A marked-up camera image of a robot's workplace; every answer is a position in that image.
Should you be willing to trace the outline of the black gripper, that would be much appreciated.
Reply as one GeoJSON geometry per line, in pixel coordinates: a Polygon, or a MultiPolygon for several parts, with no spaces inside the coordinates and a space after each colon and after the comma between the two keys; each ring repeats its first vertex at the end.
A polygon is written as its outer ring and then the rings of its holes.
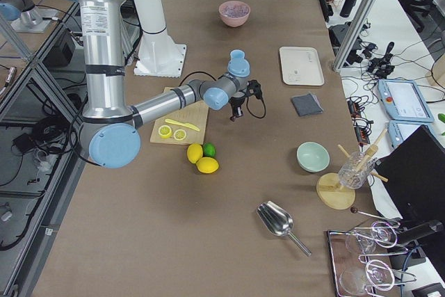
{"type": "Polygon", "coordinates": [[[235,93],[230,99],[229,103],[232,107],[232,118],[240,118],[244,116],[242,105],[246,100],[246,93],[243,91],[235,93]]]}

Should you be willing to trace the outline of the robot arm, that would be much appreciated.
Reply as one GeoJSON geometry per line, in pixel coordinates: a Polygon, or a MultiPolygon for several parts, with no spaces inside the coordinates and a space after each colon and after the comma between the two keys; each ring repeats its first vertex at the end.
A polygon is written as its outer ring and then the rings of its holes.
{"type": "MultiPolygon", "coordinates": [[[[194,80],[146,102],[125,101],[123,25],[126,0],[73,0],[81,10],[88,103],[82,114],[80,143],[99,166],[120,168],[140,150],[138,129],[145,123],[204,101],[211,109],[225,106],[248,87],[250,65],[241,50],[230,54],[227,71],[215,81],[194,80]]],[[[186,46],[168,35],[161,0],[133,0],[142,31],[135,72],[176,77],[186,46]]]]}

